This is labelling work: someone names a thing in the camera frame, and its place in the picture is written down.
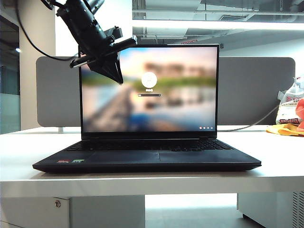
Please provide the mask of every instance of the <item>white wall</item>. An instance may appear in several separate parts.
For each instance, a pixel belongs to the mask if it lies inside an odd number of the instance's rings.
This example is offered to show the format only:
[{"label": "white wall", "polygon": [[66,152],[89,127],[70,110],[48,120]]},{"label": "white wall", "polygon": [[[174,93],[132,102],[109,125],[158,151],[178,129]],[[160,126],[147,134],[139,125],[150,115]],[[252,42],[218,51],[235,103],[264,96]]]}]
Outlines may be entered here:
[{"label": "white wall", "polygon": [[[55,15],[40,1],[19,1],[21,22],[33,43],[55,55]],[[26,40],[19,29],[21,129],[39,127],[37,122],[36,60],[43,56]]]},{"label": "white wall", "polygon": [[[105,0],[95,14],[95,18],[103,30],[119,26],[123,31],[123,38],[132,36],[132,0]],[[67,29],[63,20],[56,16],[56,55],[69,56],[78,51],[77,43]]]},{"label": "white wall", "polygon": [[221,50],[226,57],[291,57],[295,60],[295,75],[304,74],[304,39],[294,39],[234,50]]}]

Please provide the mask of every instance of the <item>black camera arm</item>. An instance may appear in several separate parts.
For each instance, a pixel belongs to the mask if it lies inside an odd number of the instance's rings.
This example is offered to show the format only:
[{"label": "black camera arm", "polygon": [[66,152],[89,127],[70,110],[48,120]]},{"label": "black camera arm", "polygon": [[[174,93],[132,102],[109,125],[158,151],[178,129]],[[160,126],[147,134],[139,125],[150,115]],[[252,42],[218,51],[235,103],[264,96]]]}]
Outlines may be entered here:
[{"label": "black camera arm", "polygon": [[85,56],[73,60],[70,67],[88,64],[92,71],[102,74],[120,84],[124,82],[119,63],[119,52],[137,45],[136,36],[119,43],[122,37],[119,27],[103,31],[94,14],[105,0],[67,0],[64,5],[56,0],[41,0],[50,10],[58,6],[57,16],[67,25]]}]

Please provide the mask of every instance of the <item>laptop bezel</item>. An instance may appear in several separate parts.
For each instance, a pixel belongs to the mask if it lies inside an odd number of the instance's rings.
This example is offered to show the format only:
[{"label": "laptop bezel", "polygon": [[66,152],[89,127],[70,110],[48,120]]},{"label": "laptop bezel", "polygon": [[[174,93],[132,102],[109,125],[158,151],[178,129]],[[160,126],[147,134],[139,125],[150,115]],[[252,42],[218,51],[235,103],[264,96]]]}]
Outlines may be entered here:
[{"label": "laptop bezel", "polygon": [[172,47],[215,47],[217,48],[217,69],[216,69],[216,107],[215,107],[215,128],[214,131],[186,131],[186,132],[84,132],[83,129],[83,107],[82,107],[82,78],[81,67],[79,67],[79,94],[80,94],[80,121],[82,140],[103,140],[103,139],[216,139],[218,124],[218,86],[219,86],[219,44],[184,44],[184,45],[137,45],[132,48],[172,48]]}]

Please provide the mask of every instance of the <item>laptop keyboard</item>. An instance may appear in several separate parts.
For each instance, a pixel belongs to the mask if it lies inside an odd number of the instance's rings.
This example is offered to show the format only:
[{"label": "laptop keyboard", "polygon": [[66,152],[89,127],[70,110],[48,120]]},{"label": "laptop keyboard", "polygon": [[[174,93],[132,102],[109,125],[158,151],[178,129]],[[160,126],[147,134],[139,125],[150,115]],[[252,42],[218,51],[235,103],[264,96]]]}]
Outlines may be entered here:
[{"label": "laptop keyboard", "polygon": [[66,151],[88,150],[171,150],[202,151],[230,150],[231,147],[218,140],[119,140],[119,141],[80,141]]}]

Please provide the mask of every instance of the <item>yellow cloth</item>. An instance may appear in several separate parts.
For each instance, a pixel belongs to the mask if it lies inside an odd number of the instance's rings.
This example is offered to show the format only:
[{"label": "yellow cloth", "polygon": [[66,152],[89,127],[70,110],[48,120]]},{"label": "yellow cloth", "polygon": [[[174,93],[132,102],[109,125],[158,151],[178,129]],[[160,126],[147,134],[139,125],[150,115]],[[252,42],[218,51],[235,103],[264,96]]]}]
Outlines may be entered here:
[{"label": "yellow cloth", "polygon": [[281,134],[281,135],[293,135],[293,136],[304,136],[304,132],[298,132],[296,125],[293,124],[278,124],[268,126],[266,132],[274,133],[274,134]]}]

